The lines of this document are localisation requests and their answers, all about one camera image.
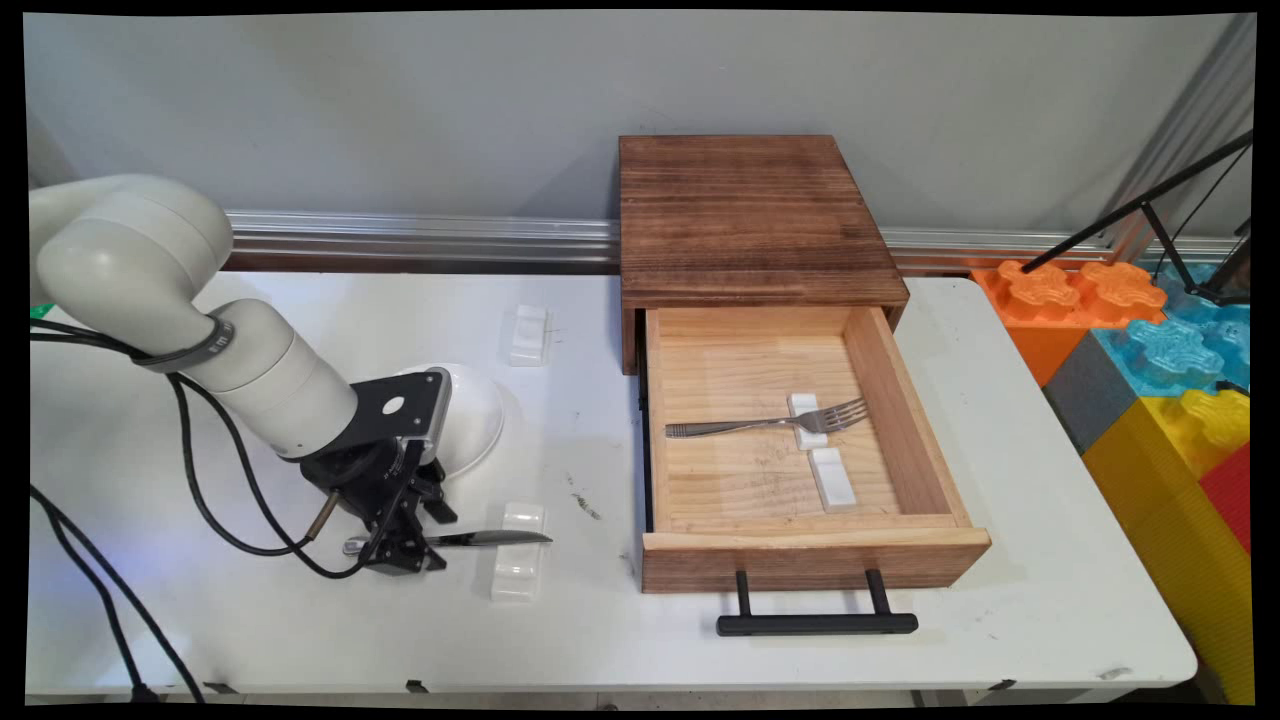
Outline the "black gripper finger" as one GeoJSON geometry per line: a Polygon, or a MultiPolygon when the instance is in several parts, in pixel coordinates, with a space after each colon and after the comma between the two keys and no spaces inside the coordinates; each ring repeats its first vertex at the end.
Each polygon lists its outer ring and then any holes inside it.
{"type": "Polygon", "coordinates": [[[458,521],[458,515],[445,501],[445,493],[438,483],[415,483],[412,492],[434,523],[452,525],[458,521]]]}
{"type": "Polygon", "coordinates": [[[366,548],[360,550],[364,568],[387,575],[416,575],[443,571],[448,562],[429,544],[419,519],[421,496],[404,492],[394,505],[365,523],[366,548]]]}

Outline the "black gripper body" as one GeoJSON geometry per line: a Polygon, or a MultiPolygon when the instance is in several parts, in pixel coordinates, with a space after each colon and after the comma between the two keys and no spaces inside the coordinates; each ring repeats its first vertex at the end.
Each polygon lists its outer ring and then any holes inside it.
{"type": "Polygon", "coordinates": [[[438,483],[443,488],[445,479],[434,446],[422,439],[381,439],[315,454],[300,461],[300,470],[317,488],[337,492],[343,507],[365,523],[404,492],[412,492],[415,483],[438,483]]]}

